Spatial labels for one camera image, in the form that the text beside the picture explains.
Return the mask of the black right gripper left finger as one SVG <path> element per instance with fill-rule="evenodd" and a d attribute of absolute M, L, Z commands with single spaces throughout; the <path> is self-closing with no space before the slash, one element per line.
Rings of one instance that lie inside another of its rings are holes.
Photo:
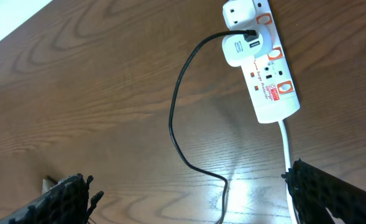
<path fill-rule="evenodd" d="M 93 176 L 71 175 L 49 191 L 0 219 L 0 224 L 87 224 L 104 195 L 89 195 Z"/>

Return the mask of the Galaxy S25 Ultra smartphone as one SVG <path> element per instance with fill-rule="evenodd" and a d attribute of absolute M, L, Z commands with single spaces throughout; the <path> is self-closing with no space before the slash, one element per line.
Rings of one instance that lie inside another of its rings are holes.
<path fill-rule="evenodd" d="M 57 180 L 53 179 L 50 176 L 46 176 L 42 180 L 42 194 L 47 193 L 51 188 L 53 188 L 57 184 L 58 184 L 58 181 Z"/>

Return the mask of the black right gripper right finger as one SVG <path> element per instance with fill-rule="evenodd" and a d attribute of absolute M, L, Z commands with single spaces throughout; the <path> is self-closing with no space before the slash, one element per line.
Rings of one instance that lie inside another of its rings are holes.
<path fill-rule="evenodd" d="M 300 159 L 281 177 L 300 223 L 366 224 L 366 191 Z"/>

